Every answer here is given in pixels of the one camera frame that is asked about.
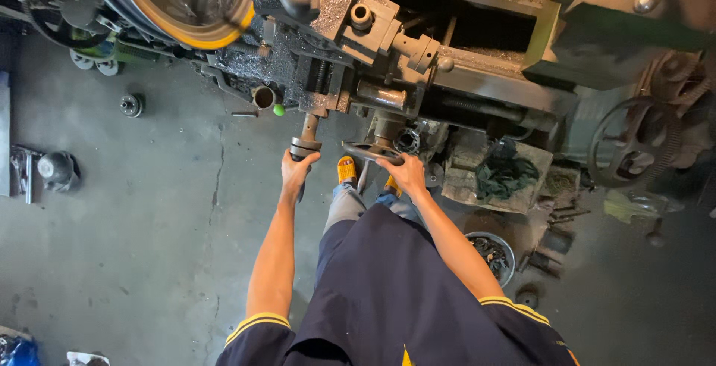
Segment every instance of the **navy shirt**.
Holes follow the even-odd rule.
[[[575,365],[547,318],[506,297],[476,299],[422,225],[380,204],[321,240],[317,285],[298,332],[244,320],[218,366]]]

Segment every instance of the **left hand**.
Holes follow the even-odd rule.
[[[297,197],[301,189],[301,185],[306,181],[306,173],[311,165],[321,158],[320,152],[314,152],[306,156],[300,162],[296,162],[291,158],[291,152],[286,150],[281,160],[281,175],[283,177],[282,194],[289,194]]]

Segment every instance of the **hand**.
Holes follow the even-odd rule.
[[[415,200],[421,194],[427,194],[425,187],[425,168],[423,162],[407,153],[401,153],[400,157],[405,161],[400,166],[392,165],[388,160],[378,159],[375,162],[386,169],[398,184],[401,190]]]
[[[301,186],[306,181],[306,173],[311,163],[321,158],[319,152],[311,153],[300,162],[296,162],[291,158],[291,152],[286,150],[281,160],[281,176],[283,178],[282,195],[293,197],[293,202],[299,195]]]

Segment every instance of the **green ball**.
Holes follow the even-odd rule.
[[[286,114],[286,108],[283,107],[282,104],[277,104],[273,107],[273,114],[276,114],[277,116],[282,116],[283,114]]]

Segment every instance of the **right hand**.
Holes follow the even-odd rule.
[[[427,193],[425,168],[423,167],[423,162],[417,156],[401,153],[400,157],[405,161],[400,166],[394,166],[385,159],[377,159],[375,162],[381,168],[386,169],[393,176],[398,187],[414,200],[419,195]]]

